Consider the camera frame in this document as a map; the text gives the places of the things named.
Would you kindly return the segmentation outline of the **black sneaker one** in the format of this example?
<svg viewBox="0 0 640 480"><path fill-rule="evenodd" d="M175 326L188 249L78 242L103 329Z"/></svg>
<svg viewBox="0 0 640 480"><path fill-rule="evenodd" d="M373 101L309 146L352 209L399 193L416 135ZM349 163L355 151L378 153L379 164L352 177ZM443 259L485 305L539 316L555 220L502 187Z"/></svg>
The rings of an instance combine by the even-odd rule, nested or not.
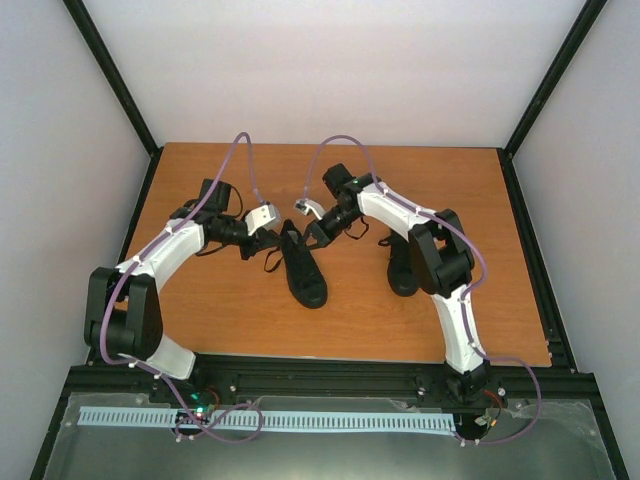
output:
<svg viewBox="0 0 640 480"><path fill-rule="evenodd" d="M319 309L328 300L328 287L318 264L293 221L284 221L280 244L269 251L264 271L275 272L284 263L289 291L305 308Z"/></svg>

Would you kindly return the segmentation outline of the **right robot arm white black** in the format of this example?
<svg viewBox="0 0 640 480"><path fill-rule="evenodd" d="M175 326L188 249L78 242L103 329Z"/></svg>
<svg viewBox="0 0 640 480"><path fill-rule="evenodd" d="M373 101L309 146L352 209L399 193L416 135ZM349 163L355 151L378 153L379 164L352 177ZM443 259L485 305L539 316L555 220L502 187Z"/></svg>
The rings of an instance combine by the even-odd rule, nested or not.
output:
<svg viewBox="0 0 640 480"><path fill-rule="evenodd" d="M408 244L412 273L436 308L445 341L443 388L459 404L473 401L489 381L489 361L471 303L472 271L479 257L459 217L422 207L392 190L377 175L355 177L341 163L329 168L325 186L336 201L329 210L304 196L295 209L315 219L305 235L325 248L357 220L370 217Z"/></svg>

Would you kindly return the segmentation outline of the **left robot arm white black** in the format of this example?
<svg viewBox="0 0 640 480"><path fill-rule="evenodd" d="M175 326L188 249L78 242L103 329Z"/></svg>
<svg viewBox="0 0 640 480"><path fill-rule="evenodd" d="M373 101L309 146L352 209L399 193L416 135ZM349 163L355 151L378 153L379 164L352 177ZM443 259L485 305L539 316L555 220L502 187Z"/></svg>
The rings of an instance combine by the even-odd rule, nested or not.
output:
<svg viewBox="0 0 640 480"><path fill-rule="evenodd" d="M212 179L200 194L174 211L161 232L138 253L113 268L95 269L88 284L84 340L110 365L143 365L173 378L186 402L201 400L208 378L194 368L196 354L164 332L159 294L178 269L209 253L209 243L235 246L247 260L275 247L277 208L264 200L237 215L227 213L235 187Z"/></svg>

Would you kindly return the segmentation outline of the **black sneaker with laces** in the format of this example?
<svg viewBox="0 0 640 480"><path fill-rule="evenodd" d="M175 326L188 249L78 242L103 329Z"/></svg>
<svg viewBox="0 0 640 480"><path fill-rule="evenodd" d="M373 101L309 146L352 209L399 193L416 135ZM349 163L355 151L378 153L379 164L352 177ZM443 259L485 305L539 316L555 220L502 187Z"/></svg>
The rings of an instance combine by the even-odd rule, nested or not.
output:
<svg viewBox="0 0 640 480"><path fill-rule="evenodd" d="M400 297L411 297L419 289L413 274L408 242L395 231L380 240L378 245L390 249L387 280L391 290Z"/></svg>

